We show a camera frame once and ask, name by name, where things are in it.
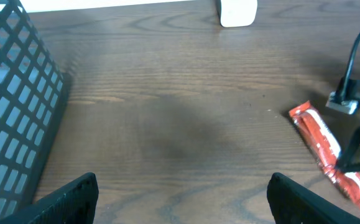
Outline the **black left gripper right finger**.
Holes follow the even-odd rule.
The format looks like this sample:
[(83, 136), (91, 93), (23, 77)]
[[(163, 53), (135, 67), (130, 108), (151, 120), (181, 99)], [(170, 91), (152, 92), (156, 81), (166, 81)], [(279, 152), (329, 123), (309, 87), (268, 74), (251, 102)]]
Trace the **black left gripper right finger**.
[(360, 218), (279, 172), (269, 180), (267, 200), (276, 223), (360, 224)]

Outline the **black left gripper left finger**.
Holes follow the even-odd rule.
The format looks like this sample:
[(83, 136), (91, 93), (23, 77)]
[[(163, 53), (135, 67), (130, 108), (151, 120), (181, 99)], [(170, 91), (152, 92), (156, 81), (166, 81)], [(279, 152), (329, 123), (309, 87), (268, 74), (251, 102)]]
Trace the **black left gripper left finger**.
[(0, 224), (92, 224), (98, 195), (96, 176), (88, 172), (3, 218)]

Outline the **orange chocolate bar wrapper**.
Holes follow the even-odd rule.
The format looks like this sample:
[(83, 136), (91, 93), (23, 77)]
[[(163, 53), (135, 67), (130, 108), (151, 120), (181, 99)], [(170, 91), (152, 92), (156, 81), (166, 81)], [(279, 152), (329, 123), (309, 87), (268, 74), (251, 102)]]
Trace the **orange chocolate bar wrapper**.
[(288, 114), (315, 156), (322, 173), (360, 208), (360, 173), (341, 172), (335, 167), (341, 146), (319, 112), (306, 101), (291, 109)]

